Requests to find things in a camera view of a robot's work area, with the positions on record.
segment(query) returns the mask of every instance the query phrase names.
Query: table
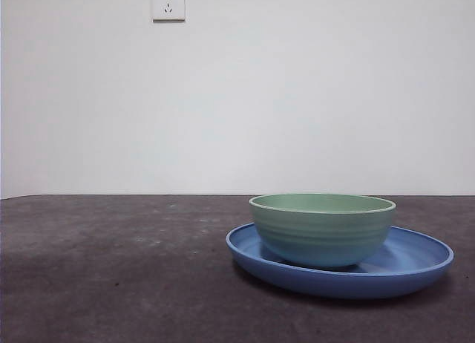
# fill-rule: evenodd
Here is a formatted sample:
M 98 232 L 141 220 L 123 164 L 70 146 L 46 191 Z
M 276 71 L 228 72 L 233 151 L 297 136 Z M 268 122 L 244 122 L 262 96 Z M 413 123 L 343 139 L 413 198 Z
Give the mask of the table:
M 40 195 L 3 200 L 5 343 L 475 342 L 475 196 L 381 196 L 396 225 L 452 247 L 448 275 L 377 301 L 273 287 L 232 260 L 250 196 Z

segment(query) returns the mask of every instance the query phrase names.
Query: blue plate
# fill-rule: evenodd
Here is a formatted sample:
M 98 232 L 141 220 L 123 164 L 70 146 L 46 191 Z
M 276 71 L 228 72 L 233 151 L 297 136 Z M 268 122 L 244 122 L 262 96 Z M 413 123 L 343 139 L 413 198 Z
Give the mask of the blue plate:
M 383 246 L 357 265 L 337 270 L 299 267 L 261 242 L 253 223 L 226 236 L 234 259 L 252 275 L 284 289 L 333 298 L 387 298 L 433 284 L 448 269 L 452 249 L 428 235 L 391 227 Z

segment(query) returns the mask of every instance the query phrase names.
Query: electrical outlet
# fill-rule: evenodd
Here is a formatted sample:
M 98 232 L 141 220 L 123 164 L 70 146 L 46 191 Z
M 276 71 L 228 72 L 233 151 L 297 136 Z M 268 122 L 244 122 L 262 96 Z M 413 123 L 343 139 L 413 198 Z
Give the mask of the electrical outlet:
M 185 20 L 185 0 L 151 0 L 152 19 Z

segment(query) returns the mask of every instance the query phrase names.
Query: ceramic bowl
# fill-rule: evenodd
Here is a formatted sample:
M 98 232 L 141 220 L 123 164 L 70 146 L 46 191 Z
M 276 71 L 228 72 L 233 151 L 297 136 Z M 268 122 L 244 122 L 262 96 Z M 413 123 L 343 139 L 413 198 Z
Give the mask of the ceramic bowl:
M 306 267 L 344 267 L 371 256 L 396 208 L 376 197 L 323 194 L 264 195 L 249 204 L 263 243 Z

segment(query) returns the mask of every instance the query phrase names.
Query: white wall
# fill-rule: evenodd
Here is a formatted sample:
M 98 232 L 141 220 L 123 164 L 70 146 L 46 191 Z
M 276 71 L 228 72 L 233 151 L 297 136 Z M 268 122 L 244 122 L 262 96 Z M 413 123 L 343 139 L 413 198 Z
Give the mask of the white wall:
M 2 0 L 2 196 L 475 194 L 475 0 Z

